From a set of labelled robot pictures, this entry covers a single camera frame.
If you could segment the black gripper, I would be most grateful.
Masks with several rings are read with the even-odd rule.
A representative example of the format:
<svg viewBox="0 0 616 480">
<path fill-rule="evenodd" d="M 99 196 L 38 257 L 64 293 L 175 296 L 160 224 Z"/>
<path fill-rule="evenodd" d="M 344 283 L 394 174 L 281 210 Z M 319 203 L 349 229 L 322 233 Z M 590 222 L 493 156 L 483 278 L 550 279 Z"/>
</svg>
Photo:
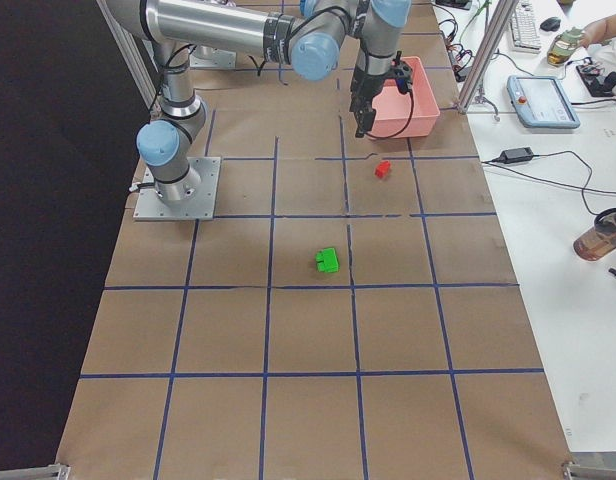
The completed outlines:
<svg viewBox="0 0 616 480">
<path fill-rule="evenodd" d="M 368 49 L 361 49 L 350 85 L 349 111 L 355 114 L 356 138 L 363 138 L 364 131 L 371 131 L 375 121 L 372 101 L 378 96 L 387 80 L 392 80 L 401 95 L 412 93 L 412 68 L 402 60 L 402 51 L 392 56 L 375 56 Z"/>
</svg>

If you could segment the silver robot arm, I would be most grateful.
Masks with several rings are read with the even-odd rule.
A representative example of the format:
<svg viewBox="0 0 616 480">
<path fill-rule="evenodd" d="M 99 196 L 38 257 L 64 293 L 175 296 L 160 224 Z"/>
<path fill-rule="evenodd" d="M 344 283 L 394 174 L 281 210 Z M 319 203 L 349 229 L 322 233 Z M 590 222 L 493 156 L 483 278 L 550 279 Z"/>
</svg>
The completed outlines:
<svg viewBox="0 0 616 480">
<path fill-rule="evenodd" d="M 106 6 L 122 28 L 151 43 L 159 73 L 158 115 L 136 137 L 152 177 L 132 187 L 141 219 L 213 217 L 220 160 L 188 154 L 207 116 L 189 77 L 194 46 L 258 56 L 319 81 L 337 67 L 344 40 L 358 40 L 350 86 L 358 138 L 371 132 L 373 100 L 386 82 L 395 82 L 403 94 L 412 92 L 412 70 L 398 49 L 407 1 L 303 1 L 299 17 L 216 1 L 109 1 Z"/>
</svg>

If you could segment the person's hand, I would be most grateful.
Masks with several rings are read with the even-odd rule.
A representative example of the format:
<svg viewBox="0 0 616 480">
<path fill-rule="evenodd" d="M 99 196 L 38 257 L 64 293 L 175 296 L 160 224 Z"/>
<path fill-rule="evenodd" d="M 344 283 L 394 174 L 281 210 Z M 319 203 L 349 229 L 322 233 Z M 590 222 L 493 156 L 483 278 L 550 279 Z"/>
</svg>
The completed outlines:
<svg viewBox="0 0 616 480">
<path fill-rule="evenodd" d="M 614 34 L 612 33 L 609 21 L 606 18 L 599 19 L 589 23 L 583 28 L 583 36 L 579 42 L 579 46 L 587 48 L 591 44 L 601 44 L 613 36 Z"/>
</svg>

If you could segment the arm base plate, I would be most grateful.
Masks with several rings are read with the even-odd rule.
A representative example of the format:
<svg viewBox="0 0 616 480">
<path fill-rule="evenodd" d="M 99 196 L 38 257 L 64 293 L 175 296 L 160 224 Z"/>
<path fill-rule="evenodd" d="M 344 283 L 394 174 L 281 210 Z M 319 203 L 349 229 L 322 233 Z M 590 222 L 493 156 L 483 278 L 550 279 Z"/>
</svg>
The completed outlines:
<svg viewBox="0 0 616 480">
<path fill-rule="evenodd" d="M 237 54 L 203 45 L 196 45 L 190 52 L 190 68 L 196 70 L 233 70 Z"/>
<path fill-rule="evenodd" d="M 221 157 L 189 157 L 189 171 L 173 184 L 156 182 L 148 167 L 138 192 L 137 221 L 210 221 L 214 218 Z"/>
</svg>

